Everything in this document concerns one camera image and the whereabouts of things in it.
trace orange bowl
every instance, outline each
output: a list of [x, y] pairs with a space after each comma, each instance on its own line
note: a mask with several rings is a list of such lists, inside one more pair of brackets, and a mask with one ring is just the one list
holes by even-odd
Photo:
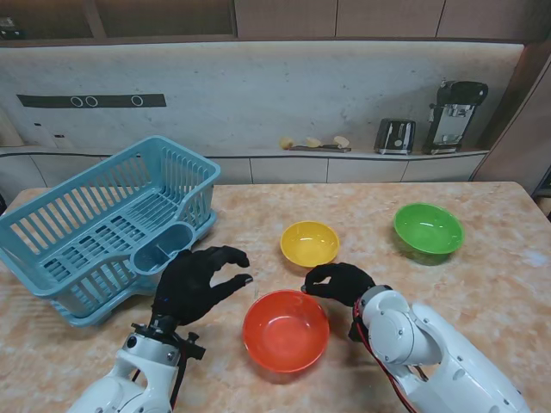
[[243, 341], [251, 358], [276, 373], [311, 366], [325, 351], [329, 322], [312, 297], [292, 290], [264, 295], [247, 312]]

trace backsplash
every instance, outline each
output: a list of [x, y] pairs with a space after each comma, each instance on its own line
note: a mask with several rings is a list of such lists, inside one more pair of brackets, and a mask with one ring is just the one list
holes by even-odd
[[[28, 145], [124, 148], [161, 134], [205, 155], [241, 155], [311, 136], [371, 151], [381, 118], [418, 123], [443, 79], [487, 83], [464, 140], [475, 147], [522, 45], [228, 42], [0, 49], [0, 107]], [[16, 95], [163, 94], [166, 108], [25, 108]]]

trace red wire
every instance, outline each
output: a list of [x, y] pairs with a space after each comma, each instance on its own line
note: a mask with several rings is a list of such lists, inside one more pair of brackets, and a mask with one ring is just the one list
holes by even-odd
[[[358, 308], [358, 301], [354, 304], [354, 319], [356, 319], [356, 317], [360, 317], [360, 310]], [[362, 338], [363, 345], [369, 351], [369, 353], [373, 356], [375, 361], [377, 361], [377, 364], [382, 369], [383, 373], [386, 374], [386, 376], [388, 377], [388, 380], [390, 381], [390, 384], [392, 385], [392, 387], [394, 389], [394, 392], [396, 393], [396, 396], [398, 396], [400, 402], [402, 402], [402, 404], [404, 405], [404, 407], [406, 407], [406, 409], [409, 413], [416, 413], [415, 409], [413, 409], [412, 405], [407, 401], [407, 399], [404, 397], [402, 392], [399, 390], [396, 378], [387, 370], [385, 365], [382, 364], [382, 361], [380, 361], [375, 356], [375, 354], [373, 353], [373, 350], [371, 349], [371, 346], [369, 345], [368, 339], [363, 334], [362, 326], [359, 323], [356, 323], [356, 327], [357, 327], [357, 330], [358, 330], [358, 334], [360, 335], [360, 338]]]

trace dish rack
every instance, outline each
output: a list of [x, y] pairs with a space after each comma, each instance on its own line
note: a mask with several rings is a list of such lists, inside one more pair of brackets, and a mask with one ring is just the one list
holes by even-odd
[[99, 324], [216, 220], [220, 167], [161, 136], [130, 146], [0, 218], [0, 259], [70, 323]]

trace black glove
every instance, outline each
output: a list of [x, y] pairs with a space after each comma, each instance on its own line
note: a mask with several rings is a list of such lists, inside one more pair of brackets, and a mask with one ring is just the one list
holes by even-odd
[[193, 253], [182, 251], [161, 276], [152, 305], [153, 317], [173, 317], [180, 325], [193, 323], [252, 281], [250, 275], [238, 274], [211, 287], [214, 272], [227, 263], [241, 268], [250, 265], [247, 255], [233, 247], [210, 247]]
[[[328, 277], [327, 284], [319, 284]], [[357, 299], [374, 286], [373, 279], [364, 271], [355, 265], [341, 262], [318, 265], [306, 275], [306, 282], [301, 289], [304, 293], [335, 299], [352, 307]]]

